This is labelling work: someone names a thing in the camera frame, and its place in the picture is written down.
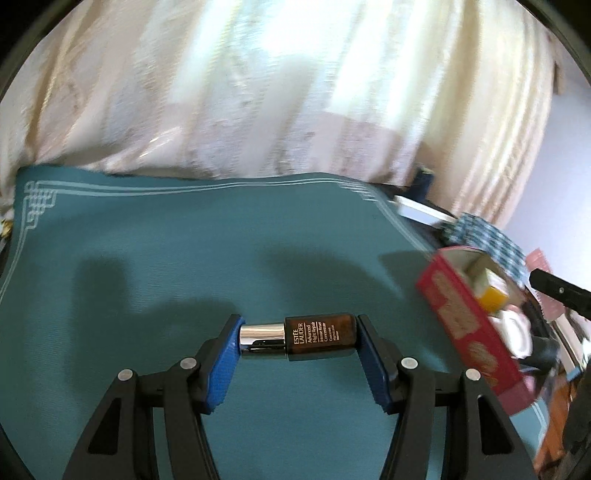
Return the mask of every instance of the yellow object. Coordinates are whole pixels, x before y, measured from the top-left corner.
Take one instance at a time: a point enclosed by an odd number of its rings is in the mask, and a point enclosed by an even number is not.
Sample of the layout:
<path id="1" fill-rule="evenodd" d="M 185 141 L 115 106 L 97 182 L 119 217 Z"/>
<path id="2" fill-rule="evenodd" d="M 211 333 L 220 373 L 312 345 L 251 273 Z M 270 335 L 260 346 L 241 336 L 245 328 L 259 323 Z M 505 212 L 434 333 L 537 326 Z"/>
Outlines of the yellow object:
<path id="1" fill-rule="evenodd" d="M 2 238 L 8 238 L 12 233 L 12 220 L 3 220 L 2 221 L 2 233 L 0 236 Z"/>
<path id="2" fill-rule="evenodd" d="M 478 303 L 488 313 L 500 310 L 509 301 L 505 280 L 488 268 L 475 279 L 473 290 Z"/>

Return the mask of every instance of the silver bottle cap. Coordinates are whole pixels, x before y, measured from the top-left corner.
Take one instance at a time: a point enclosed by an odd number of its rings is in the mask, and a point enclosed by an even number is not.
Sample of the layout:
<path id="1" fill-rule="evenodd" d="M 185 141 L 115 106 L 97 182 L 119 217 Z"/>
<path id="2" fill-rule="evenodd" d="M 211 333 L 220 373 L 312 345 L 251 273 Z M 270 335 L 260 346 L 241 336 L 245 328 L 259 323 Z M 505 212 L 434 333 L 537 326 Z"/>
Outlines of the silver bottle cap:
<path id="1" fill-rule="evenodd" d="M 242 325 L 240 352 L 243 356 L 285 357 L 285 327 L 282 323 Z"/>

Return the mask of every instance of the red box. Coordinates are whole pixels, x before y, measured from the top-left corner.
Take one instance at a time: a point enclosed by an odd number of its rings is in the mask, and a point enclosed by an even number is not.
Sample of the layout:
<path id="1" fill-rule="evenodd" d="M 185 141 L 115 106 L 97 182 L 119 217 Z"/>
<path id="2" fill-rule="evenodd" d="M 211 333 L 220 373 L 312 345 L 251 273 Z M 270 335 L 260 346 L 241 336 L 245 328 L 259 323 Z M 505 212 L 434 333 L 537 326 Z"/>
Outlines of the red box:
<path id="1" fill-rule="evenodd" d="M 488 313 L 457 273 L 469 270 L 476 262 L 506 281 L 510 303 L 523 304 L 525 296 L 505 271 L 488 254 L 469 247 L 438 250 L 419 278 L 417 288 L 437 313 L 464 364 L 482 373 L 504 410 L 513 415 L 531 405 L 535 396 L 491 325 Z"/>

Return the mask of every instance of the white wall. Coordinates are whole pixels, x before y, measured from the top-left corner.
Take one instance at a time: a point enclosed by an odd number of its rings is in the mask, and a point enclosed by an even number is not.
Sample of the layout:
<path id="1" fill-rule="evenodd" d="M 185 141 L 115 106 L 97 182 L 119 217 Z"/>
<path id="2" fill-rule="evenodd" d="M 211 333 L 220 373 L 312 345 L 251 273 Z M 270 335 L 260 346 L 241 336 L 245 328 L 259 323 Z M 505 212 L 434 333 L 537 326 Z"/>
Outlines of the white wall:
<path id="1" fill-rule="evenodd" d="M 541 248 L 553 273 L 591 290 L 591 87 L 565 51 L 566 92 L 555 95 L 540 155 L 505 232 Z"/>

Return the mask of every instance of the serum bottle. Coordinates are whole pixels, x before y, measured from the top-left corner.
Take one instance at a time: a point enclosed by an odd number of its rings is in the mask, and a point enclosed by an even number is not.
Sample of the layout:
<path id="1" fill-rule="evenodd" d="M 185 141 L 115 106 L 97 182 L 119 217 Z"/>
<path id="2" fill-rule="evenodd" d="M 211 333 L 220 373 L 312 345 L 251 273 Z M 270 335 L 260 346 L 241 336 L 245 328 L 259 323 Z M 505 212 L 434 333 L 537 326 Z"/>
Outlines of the serum bottle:
<path id="1" fill-rule="evenodd" d="M 287 356 L 290 361 L 343 356 L 355 350 L 357 322 L 354 315 L 288 317 L 284 323 L 243 325 L 243 355 Z"/>

